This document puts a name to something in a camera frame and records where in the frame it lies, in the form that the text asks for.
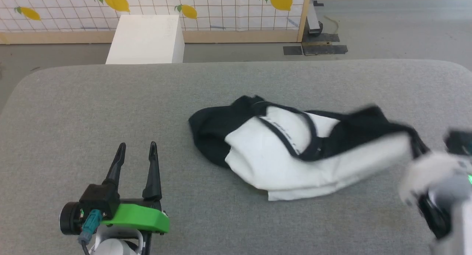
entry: gray carpet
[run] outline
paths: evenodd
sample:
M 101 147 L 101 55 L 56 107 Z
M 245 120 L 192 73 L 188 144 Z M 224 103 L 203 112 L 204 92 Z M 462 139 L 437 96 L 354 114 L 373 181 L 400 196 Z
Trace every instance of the gray carpet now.
M 145 185 L 158 144 L 162 206 L 171 232 L 154 254 L 427 254 L 433 235 L 403 206 L 403 165 L 330 196 L 268 202 L 192 143 L 187 119 L 204 107 L 258 94 L 300 109 L 346 112 L 378 104 L 442 149 L 448 127 L 466 127 L 472 75 L 440 61 L 366 60 L 181 65 L 91 65 L 36 72 L 0 115 L 0 247 L 5 254 L 81 254 L 58 213 L 101 182 L 128 145 L 120 194 Z

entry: cable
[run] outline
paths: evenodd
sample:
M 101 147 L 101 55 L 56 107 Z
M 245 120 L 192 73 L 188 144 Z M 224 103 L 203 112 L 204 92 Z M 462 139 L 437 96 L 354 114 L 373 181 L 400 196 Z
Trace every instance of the cable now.
M 84 253 L 85 255 L 90 255 L 90 253 L 88 252 L 88 249 L 87 249 L 87 245 L 86 245 L 86 242 L 84 240 L 82 240 L 80 242 L 81 246 L 82 246 L 82 249 L 84 250 Z

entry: white cloth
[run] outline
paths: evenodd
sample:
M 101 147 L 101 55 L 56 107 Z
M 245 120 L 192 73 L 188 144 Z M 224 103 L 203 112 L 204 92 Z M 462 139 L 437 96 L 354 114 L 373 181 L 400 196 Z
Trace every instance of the white cloth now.
M 319 137 L 326 137 L 336 119 L 309 114 Z M 310 142 L 305 120 L 278 107 L 268 107 L 267 115 L 290 135 L 294 146 L 303 151 Z M 322 196 L 411 159 L 408 134 L 390 134 L 362 144 L 328 159 L 306 162 L 290 156 L 280 139 L 256 117 L 228 134 L 231 150 L 225 161 L 244 181 L 268 191 L 268 199 L 295 200 Z

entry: gray floor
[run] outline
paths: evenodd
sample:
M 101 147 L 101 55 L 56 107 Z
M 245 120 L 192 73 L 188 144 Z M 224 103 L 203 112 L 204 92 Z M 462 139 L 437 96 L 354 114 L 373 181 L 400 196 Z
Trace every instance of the gray floor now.
M 337 31 L 345 55 L 285 56 L 287 44 L 187 44 L 184 62 L 414 58 L 446 60 L 472 70 L 472 0 L 324 1 L 324 33 Z M 324 16 L 335 20 L 339 28 Z M 0 46 L 0 111 L 31 72 L 105 63 L 109 44 Z

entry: white pedestal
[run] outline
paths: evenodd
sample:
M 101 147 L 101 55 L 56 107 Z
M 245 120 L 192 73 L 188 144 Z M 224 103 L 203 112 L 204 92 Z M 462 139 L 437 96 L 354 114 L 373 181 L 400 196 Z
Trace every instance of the white pedestal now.
M 178 15 L 121 15 L 106 64 L 182 63 Z

